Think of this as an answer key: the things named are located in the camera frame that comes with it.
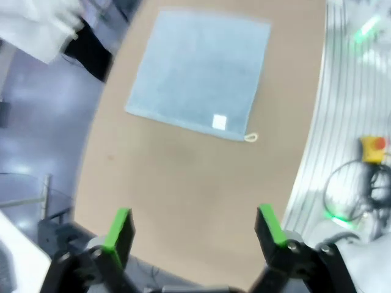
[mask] cardboard surface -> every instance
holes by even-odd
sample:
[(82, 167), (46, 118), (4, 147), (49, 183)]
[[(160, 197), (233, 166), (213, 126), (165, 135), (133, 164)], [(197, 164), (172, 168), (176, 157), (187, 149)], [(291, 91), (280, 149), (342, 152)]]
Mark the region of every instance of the cardboard surface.
[[(124, 111), (162, 7), (190, 7), (272, 23), (248, 132), (232, 142)], [(132, 254), (201, 284), (248, 289), (264, 266), (256, 208), (287, 205), (310, 126), (324, 38), (325, 2), (144, 0), (116, 57), (92, 125), (75, 221), (106, 234), (133, 209)]]

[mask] red button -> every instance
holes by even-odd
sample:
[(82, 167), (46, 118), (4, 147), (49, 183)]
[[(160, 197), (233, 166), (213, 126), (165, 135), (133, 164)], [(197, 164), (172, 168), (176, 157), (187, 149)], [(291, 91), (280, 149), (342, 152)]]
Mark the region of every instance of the red button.
[(374, 147), (376, 150), (383, 150), (386, 147), (386, 140), (384, 137), (379, 137), (374, 141)]

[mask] person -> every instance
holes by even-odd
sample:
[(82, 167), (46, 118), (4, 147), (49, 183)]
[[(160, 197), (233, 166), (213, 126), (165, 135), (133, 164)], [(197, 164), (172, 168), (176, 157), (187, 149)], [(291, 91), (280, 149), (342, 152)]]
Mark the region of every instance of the person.
[(83, 11), (80, 0), (0, 0), (0, 38), (44, 63), (64, 53), (105, 81), (112, 54)]

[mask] black pants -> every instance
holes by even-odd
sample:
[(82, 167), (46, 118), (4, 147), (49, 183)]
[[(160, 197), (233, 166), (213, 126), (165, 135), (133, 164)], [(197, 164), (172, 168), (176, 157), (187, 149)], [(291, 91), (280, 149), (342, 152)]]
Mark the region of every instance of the black pants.
[(69, 43), (64, 54), (78, 60), (100, 81), (105, 81), (111, 67), (112, 55), (104, 48), (88, 23), (85, 20), (82, 22), (84, 27), (78, 31), (78, 38)]

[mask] blue towel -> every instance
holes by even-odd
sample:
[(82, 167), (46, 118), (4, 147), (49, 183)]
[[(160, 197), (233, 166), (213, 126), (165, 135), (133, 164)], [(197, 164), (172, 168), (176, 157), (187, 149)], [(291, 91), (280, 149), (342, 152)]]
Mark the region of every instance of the blue towel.
[(244, 140), (270, 30), (244, 18), (161, 11), (125, 110)]

